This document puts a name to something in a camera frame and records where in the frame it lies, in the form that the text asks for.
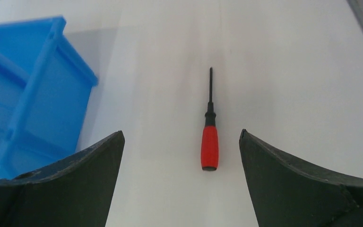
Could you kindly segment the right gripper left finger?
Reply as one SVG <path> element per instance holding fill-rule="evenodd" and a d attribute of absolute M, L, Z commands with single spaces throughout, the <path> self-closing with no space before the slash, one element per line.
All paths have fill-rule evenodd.
<path fill-rule="evenodd" d="M 0 179 L 0 227 L 103 227 L 121 165 L 122 131 L 12 180 Z"/>

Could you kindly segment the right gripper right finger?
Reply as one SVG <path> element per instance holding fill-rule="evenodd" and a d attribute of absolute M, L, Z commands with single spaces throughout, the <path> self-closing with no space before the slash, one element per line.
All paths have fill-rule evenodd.
<path fill-rule="evenodd" d="M 242 130 L 239 147 L 261 227 L 363 227 L 363 178 L 279 150 Z"/>

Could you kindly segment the red black screwdriver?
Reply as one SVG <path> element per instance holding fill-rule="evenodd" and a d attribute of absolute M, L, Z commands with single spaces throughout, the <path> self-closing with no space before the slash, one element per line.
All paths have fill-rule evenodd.
<path fill-rule="evenodd" d="M 216 113 L 213 103 L 213 68 L 209 68 L 209 100 L 205 113 L 205 126 L 201 142 L 201 167 L 204 171 L 215 171 L 219 163 L 219 144 L 216 129 Z"/>

